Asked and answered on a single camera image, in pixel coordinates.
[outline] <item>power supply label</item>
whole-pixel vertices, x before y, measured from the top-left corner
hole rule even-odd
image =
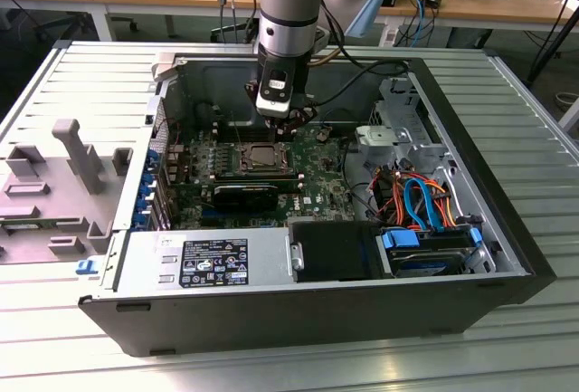
[[[247,239],[185,241],[179,284],[198,286],[247,285]]]

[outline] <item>motherboard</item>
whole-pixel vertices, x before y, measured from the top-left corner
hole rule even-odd
[[[197,131],[187,143],[169,147],[174,229],[354,220],[340,170],[340,137],[312,127],[271,143],[247,141],[262,138],[243,129],[229,132]]]

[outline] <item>desk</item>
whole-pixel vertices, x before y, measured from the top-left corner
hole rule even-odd
[[[548,31],[560,10],[560,0],[442,0],[438,26]],[[217,0],[20,0],[28,9],[89,12],[102,41],[114,40],[108,14],[163,14],[217,16]],[[237,15],[251,13],[252,0],[235,0]],[[0,8],[14,7],[0,0]],[[410,0],[383,7],[376,22],[384,24],[381,45],[393,40],[400,25],[410,21],[415,8]],[[570,16],[565,11],[562,23]]]

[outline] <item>metal table surface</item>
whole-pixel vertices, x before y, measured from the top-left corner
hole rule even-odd
[[[223,45],[73,43],[53,49],[0,126],[14,144],[64,155],[57,117],[111,155],[138,136],[163,51],[222,53]],[[249,53],[247,47],[228,51]],[[422,57],[559,279],[462,335],[135,359],[77,309],[94,284],[73,263],[0,267],[0,388],[59,390],[576,390],[579,382],[579,151],[497,58],[463,50],[352,54]],[[7,172],[0,161],[0,177]]]

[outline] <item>green circuit board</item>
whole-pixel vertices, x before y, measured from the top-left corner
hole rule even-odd
[[[180,177],[173,177],[174,182],[170,185],[178,210],[174,228],[281,227],[292,219],[353,220],[351,196],[346,192],[339,170],[340,139],[330,137],[320,142],[317,139],[318,133],[319,128],[316,127],[299,129],[293,141],[276,145],[276,155],[279,155],[282,149],[286,158],[282,163],[287,169],[284,173],[291,172],[294,177],[299,174],[299,181],[291,181],[293,185],[300,184],[299,192],[279,194],[275,211],[243,215],[225,215],[216,212],[212,207],[211,192],[216,185],[214,173],[218,171],[235,175],[240,164],[244,164],[239,157],[239,149],[247,149],[251,145],[259,148],[262,144],[217,144],[206,131],[197,135],[184,147],[188,148],[188,155],[179,158],[182,164],[178,171],[185,173]],[[252,163],[257,164],[255,157]],[[273,160],[267,163],[267,166],[264,163],[263,170],[275,169]]]

